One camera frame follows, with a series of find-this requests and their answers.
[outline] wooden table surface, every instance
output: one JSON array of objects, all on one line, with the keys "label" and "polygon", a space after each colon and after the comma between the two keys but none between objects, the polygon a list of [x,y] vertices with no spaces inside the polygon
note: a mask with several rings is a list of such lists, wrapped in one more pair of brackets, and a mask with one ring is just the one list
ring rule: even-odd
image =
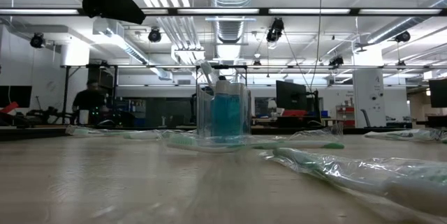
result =
[{"label": "wooden table surface", "polygon": [[[352,158],[447,161],[447,145],[345,136]],[[0,142],[0,223],[387,223],[251,150],[198,154],[118,137]]]}]

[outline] man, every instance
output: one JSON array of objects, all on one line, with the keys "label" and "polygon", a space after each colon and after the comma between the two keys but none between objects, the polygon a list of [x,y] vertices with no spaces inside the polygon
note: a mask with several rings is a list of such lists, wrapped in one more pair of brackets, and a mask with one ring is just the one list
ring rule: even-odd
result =
[{"label": "man", "polygon": [[87,81],[87,89],[78,93],[73,102],[72,110],[100,110],[107,112],[104,96],[98,91],[99,84],[96,80]]}]

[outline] desk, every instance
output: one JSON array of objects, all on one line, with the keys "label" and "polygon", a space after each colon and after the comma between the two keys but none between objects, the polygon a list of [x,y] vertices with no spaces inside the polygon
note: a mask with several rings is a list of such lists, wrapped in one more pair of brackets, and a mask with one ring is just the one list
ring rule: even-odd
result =
[{"label": "desk", "polygon": [[[318,151],[447,161],[447,145],[345,138],[345,150]],[[255,150],[214,156],[119,137],[56,137],[0,142],[0,157],[2,223],[386,223]]]}]

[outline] white wall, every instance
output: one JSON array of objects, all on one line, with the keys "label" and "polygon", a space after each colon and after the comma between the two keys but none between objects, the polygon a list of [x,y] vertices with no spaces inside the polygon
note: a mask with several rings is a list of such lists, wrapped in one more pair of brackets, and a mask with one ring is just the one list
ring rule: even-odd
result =
[{"label": "white wall", "polygon": [[5,27],[0,28],[0,37],[0,85],[32,86],[31,109],[38,109],[38,96],[44,110],[48,106],[61,110],[64,70],[60,68],[60,54],[34,49],[28,40],[9,33]]},{"label": "white wall", "polygon": [[[275,87],[249,87],[252,94],[252,112],[254,98],[276,97]],[[323,109],[329,110],[331,117],[336,117],[335,106],[341,105],[353,96],[353,87],[317,87],[319,96],[323,98]],[[118,87],[117,95],[123,97],[148,98],[188,98],[196,92],[195,87]],[[385,87],[384,89],[386,115],[402,121],[409,116],[406,105],[406,89],[402,87]]]}]

